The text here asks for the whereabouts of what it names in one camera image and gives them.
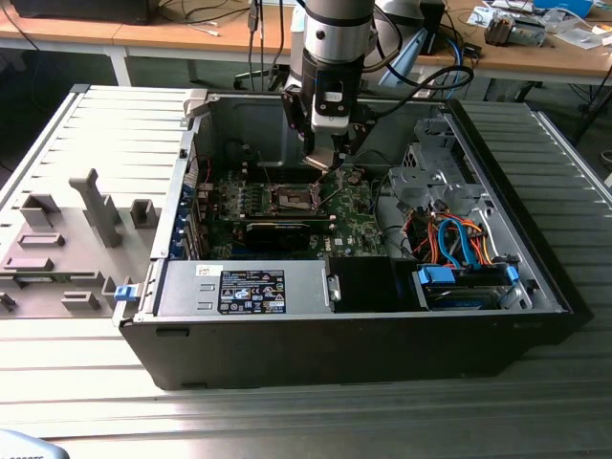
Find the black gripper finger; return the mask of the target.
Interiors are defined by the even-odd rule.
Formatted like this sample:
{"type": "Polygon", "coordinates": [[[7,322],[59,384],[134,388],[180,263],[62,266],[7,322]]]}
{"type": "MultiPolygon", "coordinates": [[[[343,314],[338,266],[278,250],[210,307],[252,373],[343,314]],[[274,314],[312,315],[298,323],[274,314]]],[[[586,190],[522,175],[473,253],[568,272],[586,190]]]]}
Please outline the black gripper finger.
{"type": "Polygon", "coordinates": [[[303,153],[311,154],[315,149],[315,134],[306,119],[299,95],[292,91],[283,91],[281,100],[287,122],[303,143],[303,153]]]}
{"type": "Polygon", "coordinates": [[[374,120],[351,122],[346,132],[339,136],[339,152],[356,154],[375,127],[376,122],[374,120]]]}

